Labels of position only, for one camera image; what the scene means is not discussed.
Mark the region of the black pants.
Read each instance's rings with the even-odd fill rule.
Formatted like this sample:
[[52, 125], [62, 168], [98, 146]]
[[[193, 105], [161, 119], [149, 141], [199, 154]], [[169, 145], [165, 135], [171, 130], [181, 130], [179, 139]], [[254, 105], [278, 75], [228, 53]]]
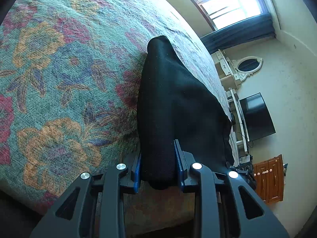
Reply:
[[157, 190], [177, 183], [174, 140], [225, 174], [234, 163], [232, 124], [218, 99], [182, 64], [165, 36], [150, 40], [137, 98], [141, 178]]

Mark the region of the brown wooden cabinet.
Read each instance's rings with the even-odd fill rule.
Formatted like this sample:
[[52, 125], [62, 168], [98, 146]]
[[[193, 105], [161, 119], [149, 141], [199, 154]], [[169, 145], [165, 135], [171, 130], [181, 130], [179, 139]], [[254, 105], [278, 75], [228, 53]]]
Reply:
[[256, 163], [254, 178], [256, 193], [266, 203], [282, 202], [284, 197], [284, 168], [282, 154]]

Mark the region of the white TV stand cabinet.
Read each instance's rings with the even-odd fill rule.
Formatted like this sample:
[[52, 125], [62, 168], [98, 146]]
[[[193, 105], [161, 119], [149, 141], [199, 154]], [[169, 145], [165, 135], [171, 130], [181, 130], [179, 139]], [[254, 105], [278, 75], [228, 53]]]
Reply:
[[230, 145], [234, 158], [234, 166], [240, 164], [240, 158], [249, 155], [249, 134], [240, 99], [235, 89], [229, 88], [226, 92], [229, 112], [232, 122]]

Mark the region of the black flat screen television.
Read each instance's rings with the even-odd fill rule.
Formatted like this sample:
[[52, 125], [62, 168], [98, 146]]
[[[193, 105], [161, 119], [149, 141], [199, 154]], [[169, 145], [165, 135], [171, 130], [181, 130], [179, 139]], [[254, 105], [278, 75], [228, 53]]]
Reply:
[[239, 100], [248, 141], [255, 141], [266, 136], [275, 134], [276, 130], [261, 93]]

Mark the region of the cream vanity dressing table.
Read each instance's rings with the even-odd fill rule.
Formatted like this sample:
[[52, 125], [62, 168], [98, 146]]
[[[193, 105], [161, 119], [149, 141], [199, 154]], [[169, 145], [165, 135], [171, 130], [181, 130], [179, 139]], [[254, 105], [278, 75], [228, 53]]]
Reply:
[[240, 88], [241, 80], [225, 51], [218, 49], [211, 56], [220, 78], [220, 82], [225, 91]]

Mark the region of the oval vanity mirror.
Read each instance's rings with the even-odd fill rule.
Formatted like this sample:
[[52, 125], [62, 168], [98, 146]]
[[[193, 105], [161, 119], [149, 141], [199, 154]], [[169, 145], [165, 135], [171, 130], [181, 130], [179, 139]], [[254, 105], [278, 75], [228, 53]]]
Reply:
[[244, 57], [240, 60], [232, 60], [232, 66], [241, 82], [262, 68], [263, 59], [256, 56]]

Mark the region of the right dark blue curtain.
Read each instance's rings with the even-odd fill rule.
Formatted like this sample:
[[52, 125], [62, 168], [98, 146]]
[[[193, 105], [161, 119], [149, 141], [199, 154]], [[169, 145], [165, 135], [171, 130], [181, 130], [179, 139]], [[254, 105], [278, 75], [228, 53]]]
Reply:
[[218, 49], [227, 49], [267, 37], [275, 37], [273, 19], [270, 13], [263, 13], [244, 19], [201, 37], [210, 54]]

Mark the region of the floral bedspread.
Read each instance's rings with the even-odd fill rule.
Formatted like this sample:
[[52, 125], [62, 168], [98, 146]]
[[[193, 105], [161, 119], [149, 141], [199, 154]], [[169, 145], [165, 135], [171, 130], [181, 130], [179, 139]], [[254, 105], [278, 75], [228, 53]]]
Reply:
[[166, 36], [228, 111], [214, 62], [166, 0], [16, 0], [1, 24], [1, 190], [45, 214], [137, 143], [148, 42]]

